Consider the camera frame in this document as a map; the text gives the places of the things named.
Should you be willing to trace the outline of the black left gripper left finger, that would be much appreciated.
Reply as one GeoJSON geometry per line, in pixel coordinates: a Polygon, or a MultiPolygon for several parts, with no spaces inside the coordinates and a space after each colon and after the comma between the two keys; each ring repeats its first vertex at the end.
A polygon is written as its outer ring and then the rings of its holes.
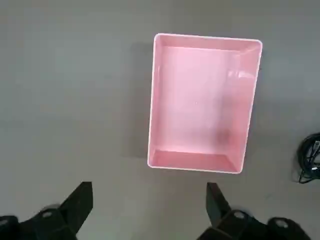
{"type": "Polygon", "coordinates": [[[61,204],[52,204],[26,221],[0,217],[2,240],[76,240],[93,209],[93,186],[83,181],[61,204]]]}

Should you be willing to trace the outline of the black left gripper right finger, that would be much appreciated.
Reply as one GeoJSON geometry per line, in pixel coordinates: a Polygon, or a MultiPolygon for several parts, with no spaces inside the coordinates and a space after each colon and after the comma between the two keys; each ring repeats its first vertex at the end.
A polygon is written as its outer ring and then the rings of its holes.
{"type": "Polygon", "coordinates": [[[216,183],[206,185],[206,212],[211,222],[199,240],[309,240],[295,221],[273,217],[262,223],[245,211],[232,209],[216,183]]]}

